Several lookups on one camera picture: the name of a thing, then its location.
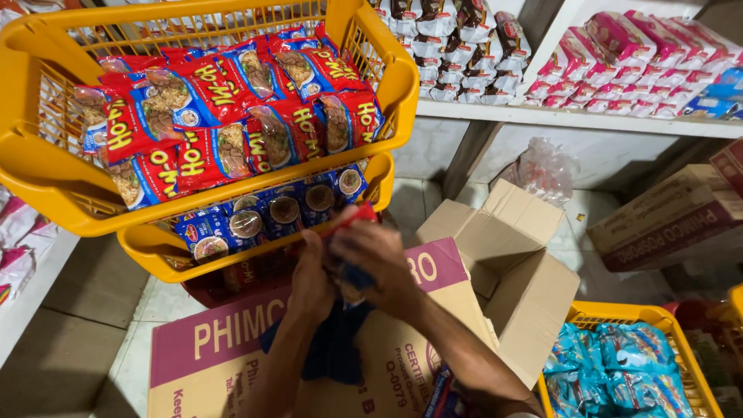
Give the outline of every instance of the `shelf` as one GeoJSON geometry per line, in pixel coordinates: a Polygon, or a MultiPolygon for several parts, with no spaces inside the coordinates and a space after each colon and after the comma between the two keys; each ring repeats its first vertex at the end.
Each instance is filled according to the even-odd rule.
{"type": "Polygon", "coordinates": [[[15,300],[0,305],[0,367],[46,297],[80,237],[59,229],[59,235],[36,264],[36,273],[15,300]]]}
{"type": "Polygon", "coordinates": [[[430,99],[420,99],[415,114],[417,116],[436,116],[439,118],[497,120],[509,123],[649,132],[665,135],[732,139],[743,137],[743,121],[740,120],[704,120],[692,118],[664,120],[588,113],[585,110],[578,109],[546,109],[536,106],[487,106],[437,102],[430,99]]]}

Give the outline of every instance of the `person's hands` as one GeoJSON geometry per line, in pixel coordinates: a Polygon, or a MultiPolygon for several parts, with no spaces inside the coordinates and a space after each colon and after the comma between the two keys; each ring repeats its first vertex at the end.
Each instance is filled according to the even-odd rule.
{"type": "MultiPolygon", "coordinates": [[[[342,221],[357,211],[349,206],[339,218],[342,221]]],[[[382,312],[409,322],[410,315],[419,310],[426,294],[410,274],[399,232],[357,220],[335,233],[330,251],[374,278],[376,286],[361,293],[382,312]]]]}
{"type": "Polygon", "coordinates": [[[333,308],[335,291],[322,269],[322,240],[315,231],[302,230],[307,244],[294,269],[291,280],[291,304],[289,312],[308,319],[317,326],[323,322],[333,308]]]}

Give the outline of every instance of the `cardboard box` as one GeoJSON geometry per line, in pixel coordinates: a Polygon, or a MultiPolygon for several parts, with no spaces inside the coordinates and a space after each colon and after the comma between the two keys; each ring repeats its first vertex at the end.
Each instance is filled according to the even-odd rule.
{"type": "MultiPolygon", "coordinates": [[[[406,250],[418,285],[530,388],[580,283],[545,251],[561,220],[560,209],[498,181],[480,210],[445,201],[418,231],[425,244],[406,250]]],[[[290,293],[287,286],[155,328],[149,416],[231,417],[265,359],[257,337],[284,315],[290,293]]],[[[441,363],[428,341],[375,311],[355,344],[364,383],[303,382],[294,415],[419,417],[441,363]]]]}
{"type": "MultiPolygon", "coordinates": [[[[418,285],[495,350],[497,340],[454,241],[429,242],[405,254],[418,285]]],[[[231,417],[265,359],[257,338],[285,314],[290,294],[286,286],[155,328],[148,416],[231,417]]],[[[294,415],[419,417],[441,362],[433,347],[413,328],[377,311],[355,343],[364,383],[303,382],[294,415]]]]}
{"type": "Polygon", "coordinates": [[[712,167],[743,197],[743,139],[737,139],[710,158],[712,167]]]}
{"type": "Polygon", "coordinates": [[[737,258],[743,199],[709,164],[690,164],[588,228],[609,271],[737,258]]]}
{"type": "Polygon", "coordinates": [[[545,245],[564,213],[499,179],[480,209],[444,201],[418,229],[421,242],[453,237],[498,354],[531,388],[565,322],[578,276],[545,245]]]}

